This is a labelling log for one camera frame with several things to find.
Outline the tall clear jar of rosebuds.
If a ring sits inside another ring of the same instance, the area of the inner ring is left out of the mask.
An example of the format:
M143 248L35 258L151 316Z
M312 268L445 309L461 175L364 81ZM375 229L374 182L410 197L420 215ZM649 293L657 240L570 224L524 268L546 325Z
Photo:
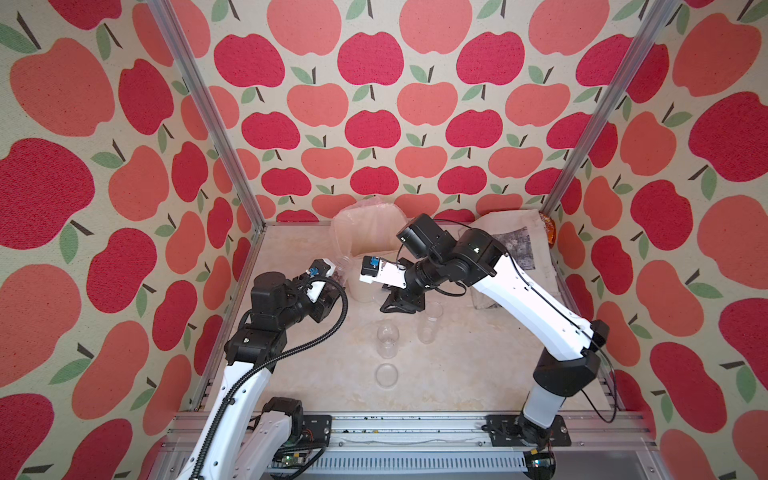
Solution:
M443 306L438 302L427 302L420 313L417 324L417 337L422 344L431 344L436 340L441 320L444 314Z

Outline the clear jar lid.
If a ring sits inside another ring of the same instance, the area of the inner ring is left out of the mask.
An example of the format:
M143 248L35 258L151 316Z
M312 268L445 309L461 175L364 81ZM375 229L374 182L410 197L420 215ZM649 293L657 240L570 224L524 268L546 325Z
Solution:
M399 380L399 371L391 363L382 363L376 368L374 378L380 388L391 389Z
M386 300L382 304L382 310L407 310L411 307L411 302L407 297L403 297L401 290L391 290Z

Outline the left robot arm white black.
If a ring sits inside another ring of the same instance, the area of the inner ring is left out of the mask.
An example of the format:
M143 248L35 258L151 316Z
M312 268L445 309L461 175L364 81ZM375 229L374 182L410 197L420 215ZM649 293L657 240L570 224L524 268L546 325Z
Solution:
M349 300L331 265L316 261L292 279L280 272L255 277L251 307L225 345L226 367L200 437L179 473L181 479L258 479L278 452L302 436L300 401L275 397L256 415L256 404L277 363L328 340L346 319ZM339 305L334 325L297 347L287 331L305 318L322 322Z

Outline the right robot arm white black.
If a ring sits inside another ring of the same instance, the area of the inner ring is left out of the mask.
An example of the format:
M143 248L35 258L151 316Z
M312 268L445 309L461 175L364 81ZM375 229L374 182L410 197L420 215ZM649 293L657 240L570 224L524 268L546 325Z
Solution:
M397 237L413 261L392 262L377 256L362 260L361 281L380 283L390 291L381 312L422 312L426 293L451 282L490 297L543 344L533 371L534 385L512 433L526 445L544 447L565 400L596 379L601 365L598 352L606 344L609 326L565 307L484 230L469 227L454 237L422 214Z

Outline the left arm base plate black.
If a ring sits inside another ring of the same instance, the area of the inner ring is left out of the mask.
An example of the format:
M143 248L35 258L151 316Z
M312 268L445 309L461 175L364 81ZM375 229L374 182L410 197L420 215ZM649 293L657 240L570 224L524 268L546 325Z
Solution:
M289 437L281 449L314 449L327 447L330 443L333 417L331 415L302 415L289 420Z

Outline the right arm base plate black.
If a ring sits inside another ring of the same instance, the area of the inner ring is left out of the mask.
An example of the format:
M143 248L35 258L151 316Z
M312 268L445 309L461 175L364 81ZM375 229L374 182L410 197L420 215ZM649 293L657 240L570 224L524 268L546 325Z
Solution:
M547 446L572 445L569 430L561 415L556 415L548 428L528 421L522 414L487 415L481 430L489 435L494 447L544 449Z

